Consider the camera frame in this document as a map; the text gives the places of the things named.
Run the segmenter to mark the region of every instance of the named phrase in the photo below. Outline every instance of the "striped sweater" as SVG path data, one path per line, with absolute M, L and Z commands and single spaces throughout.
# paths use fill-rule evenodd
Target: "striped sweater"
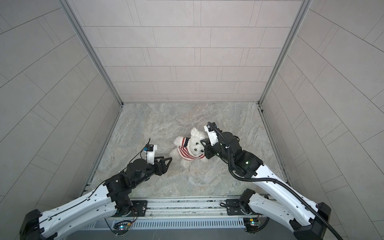
M 177 147 L 177 151 L 179 152 L 179 155 L 187 161 L 194 161 L 197 158 L 200 158 L 200 159 L 204 158 L 205 157 L 204 153 L 197 157 L 192 155 L 191 151 L 189 150 L 189 139 L 190 137 L 184 137 L 181 140 L 180 146 Z

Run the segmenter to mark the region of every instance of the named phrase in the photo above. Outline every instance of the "gray wall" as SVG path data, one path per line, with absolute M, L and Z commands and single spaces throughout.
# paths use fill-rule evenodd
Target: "gray wall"
M 0 1 L 0 233 L 76 198 L 119 108 L 56 0 Z
M 314 0 L 263 104 L 294 188 L 349 239 L 384 236 L 383 15 Z
M 124 102 L 258 101 L 299 1 L 69 0 Z

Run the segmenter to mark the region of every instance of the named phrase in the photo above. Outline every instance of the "mounting plate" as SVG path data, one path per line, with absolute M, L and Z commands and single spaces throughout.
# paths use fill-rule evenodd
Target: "mounting plate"
M 147 210 L 147 204 L 148 201 L 146 200 L 134 200 L 132 201 L 132 207 L 136 208 L 137 212 L 135 211 L 135 214 L 133 214 L 133 211 L 130 211 L 130 213 L 127 215 L 127 217 L 144 217 L 145 212 Z
M 227 206 L 230 206 L 227 208 L 227 214 L 228 216 L 235 216 L 235 215 L 257 215 L 258 213 L 252 212 L 251 214 L 244 214 L 240 209 L 240 203 L 238 199 L 227 199 L 225 200 L 225 204 Z

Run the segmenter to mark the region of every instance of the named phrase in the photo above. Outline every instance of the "white plush toy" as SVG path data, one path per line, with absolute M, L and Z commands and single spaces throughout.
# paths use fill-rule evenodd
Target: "white plush toy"
M 170 155 L 172 157 L 179 155 L 185 160 L 182 162 L 185 167 L 189 165 L 187 162 L 192 162 L 198 158 L 205 162 L 207 158 L 204 155 L 204 146 L 200 142 L 205 138 L 204 133 L 194 127 L 191 130 L 191 137 L 177 137 L 173 141 L 177 148 Z

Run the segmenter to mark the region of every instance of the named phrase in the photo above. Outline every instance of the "gray marble surface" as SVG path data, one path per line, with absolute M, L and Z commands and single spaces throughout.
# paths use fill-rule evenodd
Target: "gray marble surface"
M 258 156 L 284 179 L 255 103 L 127 104 L 91 187 L 94 189 L 125 168 L 149 138 L 151 144 L 158 146 L 156 156 L 168 157 L 175 149 L 173 141 L 177 136 L 189 137 L 193 127 L 204 131 L 208 121 L 238 136 L 244 150 Z M 240 195 L 246 188 L 264 193 L 253 183 L 234 179 L 218 157 L 207 162 L 197 159 L 186 167 L 182 161 L 185 160 L 174 158 L 166 174 L 152 176 L 133 189 L 130 197 Z

